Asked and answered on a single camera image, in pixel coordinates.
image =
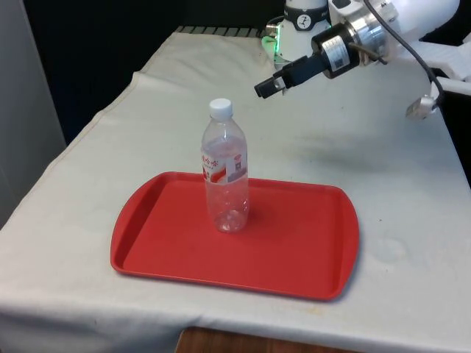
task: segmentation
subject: white bottle cap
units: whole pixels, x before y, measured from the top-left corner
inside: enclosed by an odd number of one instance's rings
[[[233,103],[229,99],[214,99],[209,104],[211,118],[217,121],[227,121],[233,117]]]

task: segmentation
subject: tray rim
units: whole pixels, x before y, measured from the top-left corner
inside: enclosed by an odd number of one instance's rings
[[[309,299],[309,300],[317,300],[317,301],[323,301],[323,302],[328,302],[332,301],[336,298],[338,298],[344,289],[347,287],[348,282],[350,281],[350,277],[355,269],[355,265],[358,259],[358,253],[359,253],[359,247],[360,247],[360,229],[359,229],[359,222],[358,222],[358,216],[356,214],[356,210],[353,206],[352,201],[348,197],[348,195],[341,189],[336,186],[332,185],[318,185],[318,184],[308,184],[308,183],[302,183],[302,182],[286,182],[286,181],[278,181],[278,180],[272,180],[272,179],[256,179],[256,178],[250,178],[249,182],[251,185],[260,185],[260,184],[266,184],[266,183],[276,183],[277,185],[290,185],[292,187],[298,187],[298,188],[327,188],[334,190],[337,193],[340,193],[345,201],[347,201],[347,205],[344,204],[344,209],[342,211],[342,216],[345,216],[347,208],[350,211],[350,222],[354,222],[355,224],[355,234],[352,236],[348,237],[348,241],[350,242],[345,246],[343,243],[343,249],[342,249],[342,261],[340,263],[340,269],[339,269],[339,278],[338,278],[338,283],[337,287],[335,290],[332,290],[332,292],[328,296],[302,296],[302,295],[296,295],[293,293],[285,292],[282,290],[270,290],[270,289],[265,289],[265,288],[254,288],[251,286],[246,286],[246,285],[236,285],[236,284],[228,284],[228,283],[218,283],[214,281],[207,281],[207,280],[200,280],[200,279],[191,279],[191,278],[184,278],[184,277],[176,277],[176,276],[166,276],[166,275],[154,275],[154,274],[146,274],[142,273],[139,271],[130,271],[125,269],[121,265],[121,261],[117,259],[119,255],[119,249],[123,245],[123,238],[124,234],[127,233],[126,231],[121,231],[118,233],[119,229],[124,229],[121,224],[124,224],[127,226],[130,223],[130,218],[132,218],[137,209],[139,207],[143,207],[142,204],[145,203],[147,199],[148,202],[150,202],[150,195],[149,192],[154,186],[154,184],[159,181],[160,179],[167,179],[167,181],[164,183],[167,184],[170,181],[174,180],[187,180],[190,182],[203,182],[203,178],[201,174],[193,174],[193,173],[186,173],[186,172],[176,172],[176,171],[167,171],[162,174],[158,174],[157,176],[154,176],[151,178],[149,181],[144,183],[142,186],[140,186],[132,195],[131,197],[127,200],[126,204],[123,206],[121,209],[119,216],[116,220],[114,229],[113,229],[113,235],[111,239],[111,246],[110,246],[110,264],[113,267],[113,269],[123,275],[127,276],[134,276],[134,277],[141,277],[141,278],[152,278],[152,279],[159,279],[159,280],[166,280],[166,281],[172,281],[172,282],[178,282],[178,283],[190,283],[190,284],[197,284],[197,285],[211,285],[216,288],[226,288],[226,289],[235,289],[235,290],[245,290],[249,291],[252,293],[263,293],[263,294],[271,294],[271,295],[276,295],[276,296],[287,296],[290,298],[299,298],[299,299]],[[160,190],[156,197],[155,200],[158,199],[159,195],[161,194],[162,190]],[[146,219],[149,217],[149,214],[152,211],[152,207],[150,207],[149,212],[147,213],[145,218],[141,218],[141,226],[139,229],[142,229],[142,226],[144,225]],[[134,237],[132,240],[132,243],[130,246],[128,246],[128,251],[132,247],[132,244],[134,243],[135,239],[137,239],[137,235]]]

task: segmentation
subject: red tray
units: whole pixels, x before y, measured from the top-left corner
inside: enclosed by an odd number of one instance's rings
[[[111,243],[123,274],[331,300],[358,253],[355,209],[331,186],[251,179],[239,233],[217,232],[200,174],[164,173],[126,203]]]

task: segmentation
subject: gray wall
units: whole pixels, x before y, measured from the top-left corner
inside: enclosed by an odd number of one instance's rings
[[[65,148],[21,0],[0,0],[0,228]]]

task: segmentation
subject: table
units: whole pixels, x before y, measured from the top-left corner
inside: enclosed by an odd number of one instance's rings
[[[166,41],[0,232],[0,349],[165,353],[198,326],[359,352],[471,352],[470,188],[442,117],[404,119],[426,75],[372,65],[258,99],[252,86],[271,73],[256,39]],[[361,253],[338,300],[111,268],[122,206],[156,174],[200,172],[208,102],[220,96],[234,101],[252,177],[336,185],[352,199]]]
[[[341,349],[238,335],[192,327],[182,332],[175,353],[355,353]]]

